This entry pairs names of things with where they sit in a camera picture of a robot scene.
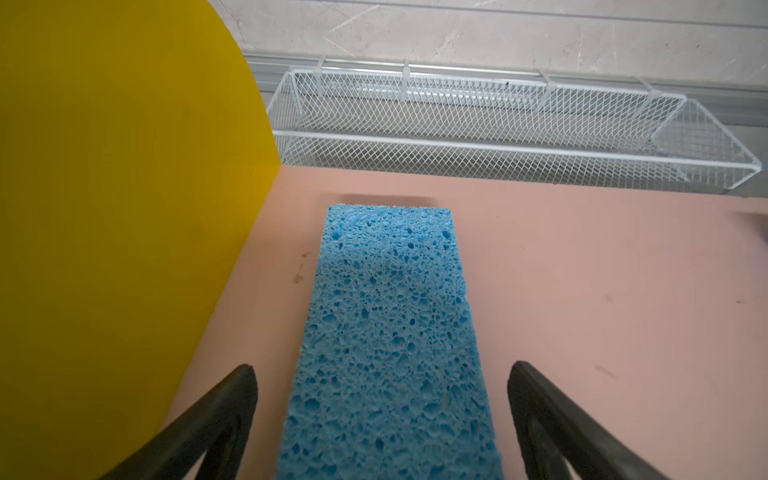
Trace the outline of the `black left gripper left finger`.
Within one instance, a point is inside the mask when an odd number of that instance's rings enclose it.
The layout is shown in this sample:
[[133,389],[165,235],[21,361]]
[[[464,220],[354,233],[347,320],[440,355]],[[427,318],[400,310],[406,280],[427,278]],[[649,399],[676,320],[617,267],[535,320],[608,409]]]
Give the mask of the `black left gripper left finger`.
[[105,479],[237,477],[258,401],[252,366],[241,364]]

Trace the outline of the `blue sponge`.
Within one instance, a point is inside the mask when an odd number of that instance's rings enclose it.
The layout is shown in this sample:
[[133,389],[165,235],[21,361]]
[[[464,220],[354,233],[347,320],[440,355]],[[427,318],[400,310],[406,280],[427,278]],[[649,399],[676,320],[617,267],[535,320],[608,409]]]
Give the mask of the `blue sponge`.
[[329,207],[276,477],[502,475],[451,212]]

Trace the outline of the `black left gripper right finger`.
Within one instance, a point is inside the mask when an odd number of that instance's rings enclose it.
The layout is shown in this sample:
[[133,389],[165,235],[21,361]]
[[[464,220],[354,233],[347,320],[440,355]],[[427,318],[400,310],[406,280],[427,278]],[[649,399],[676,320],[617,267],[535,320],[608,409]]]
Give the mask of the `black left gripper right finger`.
[[663,479],[526,361],[513,364],[507,394],[530,479]]

